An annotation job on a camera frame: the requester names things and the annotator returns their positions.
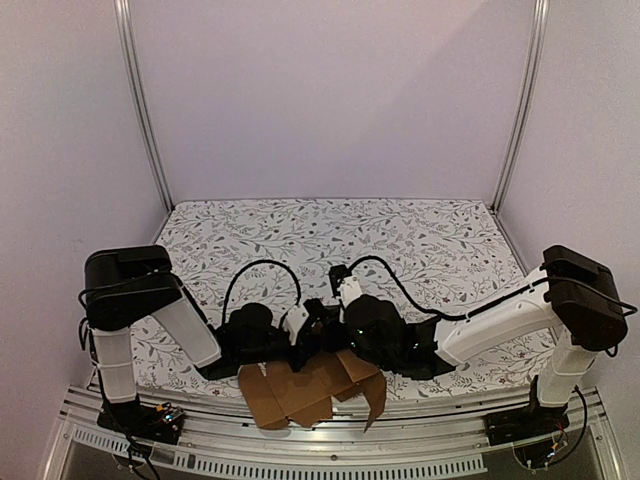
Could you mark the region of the brown cardboard box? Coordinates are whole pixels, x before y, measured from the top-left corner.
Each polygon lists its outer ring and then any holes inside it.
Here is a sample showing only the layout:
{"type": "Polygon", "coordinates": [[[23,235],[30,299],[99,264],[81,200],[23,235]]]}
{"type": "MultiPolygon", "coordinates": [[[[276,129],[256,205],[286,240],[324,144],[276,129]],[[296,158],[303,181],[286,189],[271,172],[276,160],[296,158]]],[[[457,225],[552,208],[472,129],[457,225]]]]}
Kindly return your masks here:
{"type": "Polygon", "coordinates": [[[334,401],[358,395],[369,407],[365,427],[370,428],[384,412],[387,398],[382,371],[350,350],[322,351],[299,372],[285,361],[245,365],[238,384],[256,426],[263,430],[281,430],[291,422],[310,428],[333,417],[334,401]]]}

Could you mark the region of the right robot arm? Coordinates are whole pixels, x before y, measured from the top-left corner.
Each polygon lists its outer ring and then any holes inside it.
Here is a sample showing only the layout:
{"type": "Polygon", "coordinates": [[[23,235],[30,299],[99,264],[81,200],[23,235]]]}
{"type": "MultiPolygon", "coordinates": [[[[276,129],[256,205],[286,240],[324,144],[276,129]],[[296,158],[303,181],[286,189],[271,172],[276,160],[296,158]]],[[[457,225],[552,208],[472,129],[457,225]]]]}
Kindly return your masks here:
{"type": "Polygon", "coordinates": [[[533,401],[517,427],[537,436],[552,424],[599,353],[616,353],[637,307],[621,300],[611,270],[562,245],[515,289],[459,314],[419,306],[426,320],[408,323],[396,306],[364,293],[353,265],[329,270],[349,348],[378,368],[414,380],[432,380],[499,344],[532,332],[561,331],[549,363],[533,379],[533,401]]]}

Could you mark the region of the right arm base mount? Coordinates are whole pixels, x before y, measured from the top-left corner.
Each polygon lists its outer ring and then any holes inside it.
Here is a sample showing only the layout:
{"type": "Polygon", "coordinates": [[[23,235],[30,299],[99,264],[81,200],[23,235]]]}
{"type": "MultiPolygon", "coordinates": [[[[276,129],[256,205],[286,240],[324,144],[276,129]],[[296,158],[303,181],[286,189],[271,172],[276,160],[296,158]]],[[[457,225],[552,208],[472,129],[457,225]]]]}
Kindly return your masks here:
{"type": "Polygon", "coordinates": [[[567,403],[557,407],[543,406],[537,397],[537,388],[533,386],[526,405],[485,415],[484,433],[491,446],[548,435],[569,426],[567,407],[567,403]]]}

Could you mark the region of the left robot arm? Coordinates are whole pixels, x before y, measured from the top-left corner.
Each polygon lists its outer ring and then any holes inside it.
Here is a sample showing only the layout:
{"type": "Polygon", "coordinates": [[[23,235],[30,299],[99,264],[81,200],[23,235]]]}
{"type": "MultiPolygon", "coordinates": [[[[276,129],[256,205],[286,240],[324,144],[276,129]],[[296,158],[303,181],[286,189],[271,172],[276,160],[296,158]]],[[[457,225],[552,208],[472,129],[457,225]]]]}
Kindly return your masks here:
{"type": "Polygon", "coordinates": [[[296,284],[294,305],[279,321],[263,304],[225,310],[219,327],[210,325],[193,295],[173,271],[165,248],[101,250],[84,265],[85,287],[78,299],[85,311],[102,391],[111,419],[128,434],[148,426],[139,405],[131,328],[151,317],[207,380],[234,376],[244,365],[285,361],[300,371],[321,347],[310,308],[296,284]]]}

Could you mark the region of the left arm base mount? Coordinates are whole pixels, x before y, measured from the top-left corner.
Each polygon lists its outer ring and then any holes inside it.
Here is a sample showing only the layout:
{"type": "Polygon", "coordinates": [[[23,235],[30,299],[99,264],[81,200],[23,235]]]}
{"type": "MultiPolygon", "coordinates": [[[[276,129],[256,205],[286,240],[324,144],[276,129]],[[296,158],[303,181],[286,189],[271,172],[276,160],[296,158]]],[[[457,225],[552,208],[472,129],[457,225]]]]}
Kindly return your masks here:
{"type": "Polygon", "coordinates": [[[97,425],[125,436],[176,445],[184,421],[185,411],[181,407],[170,402],[145,406],[136,397],[124,403],[104,400],[97,425]]]}

